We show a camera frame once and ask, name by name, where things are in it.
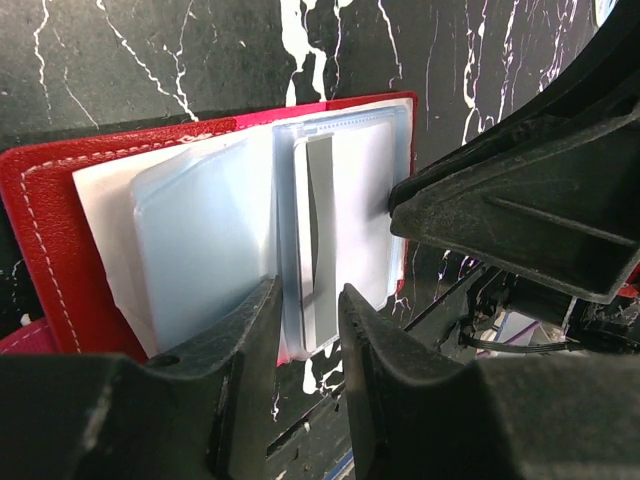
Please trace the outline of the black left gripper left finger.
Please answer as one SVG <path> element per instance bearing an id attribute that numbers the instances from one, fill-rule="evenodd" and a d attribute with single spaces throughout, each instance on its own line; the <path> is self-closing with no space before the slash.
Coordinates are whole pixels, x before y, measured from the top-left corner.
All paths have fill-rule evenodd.
<path id="1" fill-rule="evenodd" d="M 5 479 L 260 479 L 282 311 L 278 278 L 181 345 L 1 359 Z"/>

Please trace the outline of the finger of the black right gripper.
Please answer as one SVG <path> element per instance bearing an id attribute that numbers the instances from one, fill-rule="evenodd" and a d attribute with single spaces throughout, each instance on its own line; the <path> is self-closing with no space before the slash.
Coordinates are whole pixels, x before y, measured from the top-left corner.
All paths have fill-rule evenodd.
<path id="1" fill-rule="evenodd" d="M 575 59 L 542 92 L 464 150 L 505 150 L 536 127 L 633 114 L 639 102 L 639 3 L 619 1 Z"/>
<path id="2" fill-rule="evenodd" d="M 639 261 L 639 108 L 524 124 L 398 184 L 394 234 L 609 302 Z"/>

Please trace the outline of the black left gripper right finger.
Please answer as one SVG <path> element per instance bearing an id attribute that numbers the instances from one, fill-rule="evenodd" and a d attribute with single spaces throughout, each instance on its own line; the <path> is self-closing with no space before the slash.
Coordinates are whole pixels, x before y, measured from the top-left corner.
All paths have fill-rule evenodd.
<path id="1" fill-rule="evenodd" d="M 359 479 L 635 479 L 635 356 L 456 363 L 340 294 L 347 411 Z"/>

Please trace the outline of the red leather card holder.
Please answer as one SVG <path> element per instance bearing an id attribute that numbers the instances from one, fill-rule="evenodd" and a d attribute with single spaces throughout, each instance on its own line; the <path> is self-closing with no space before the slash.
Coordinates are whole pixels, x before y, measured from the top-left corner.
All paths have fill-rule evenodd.
<path id="1" fill-rule="evenodd" d="M 390 231 L 388 199 L 414 168 L 416 105 L 411 92 L 368 95 L 5 151 L 2 202 L 58 351 L 149 359 L 273 276 L 280 361 L 324 349 L 338 330 L 313 353 L 303 345 L 294 148 L 390 128 L 393 296 L 407 243 Z"/>

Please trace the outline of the white magnetic stripe card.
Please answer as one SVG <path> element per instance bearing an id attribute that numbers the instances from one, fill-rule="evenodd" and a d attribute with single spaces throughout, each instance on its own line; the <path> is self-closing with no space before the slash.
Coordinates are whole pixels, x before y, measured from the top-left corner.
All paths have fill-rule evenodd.
<path id="1" fill-rule="evenodd" d="M 396 289 L 387 197 L 394 179 L 389 127 L 307 137 L 294 148 L 303 345 L 337 335 L 338 296 L 354 286 L 375 308 Z"/>

